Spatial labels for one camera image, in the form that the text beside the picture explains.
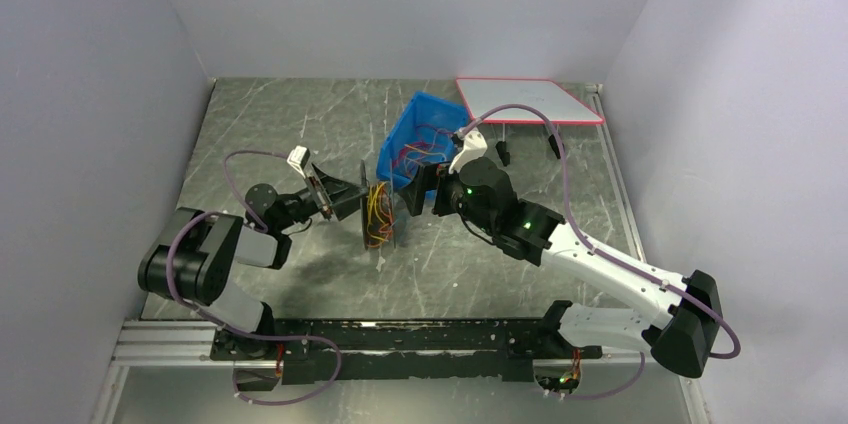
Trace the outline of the grey perforated cable spool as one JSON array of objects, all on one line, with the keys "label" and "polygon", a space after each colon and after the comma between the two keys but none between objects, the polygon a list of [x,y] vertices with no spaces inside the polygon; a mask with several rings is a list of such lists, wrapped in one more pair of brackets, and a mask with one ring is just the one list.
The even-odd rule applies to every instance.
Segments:
[{"label": "grey perforated cable spool", "polygon": [[396,245],[395,225],[397,223],[393,185],[390,180],[368,180],[365,160],[359,164],[359,175],[362,184],[367,184],[367,203],[361,212],[361,236],[366,249],[379,249],[391,243]]}]

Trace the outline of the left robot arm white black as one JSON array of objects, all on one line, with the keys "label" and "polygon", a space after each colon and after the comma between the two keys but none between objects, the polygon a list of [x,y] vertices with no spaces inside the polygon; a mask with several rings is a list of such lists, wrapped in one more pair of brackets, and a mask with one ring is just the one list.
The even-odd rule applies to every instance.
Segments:
[{"label": "left robot arm white black", "polygon": [[137,283],[219,324],[271,335],[272,310],[239,287],[233,265],[280,269],[292,248],[294,225],[310,225],[316,217],[347,218],[363,208],[367,184],[365,175],[349,182],[310,166],[304,188],[294,193],[267,183],[251,187],[243,216],[180,207],[142,258]]}]

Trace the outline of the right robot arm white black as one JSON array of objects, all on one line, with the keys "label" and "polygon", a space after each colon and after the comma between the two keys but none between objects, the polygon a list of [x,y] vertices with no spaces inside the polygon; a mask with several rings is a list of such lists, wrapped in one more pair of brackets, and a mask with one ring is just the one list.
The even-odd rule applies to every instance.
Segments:
[{"label": "right robot arm white black", "polygon": [[564,271],[623,303],[621,309],[572,304],[557,313],[557,332],[567,344],[647,352],[677,375],[704,374],[722,317],[711,275],[653,267],[579,233],[556,211],[519,198],[509,175],[486,157],[455,173],[445,163],[424,166],[400,196],[416,216],[429,192],[433,214],[456,214],[505,255]]}]

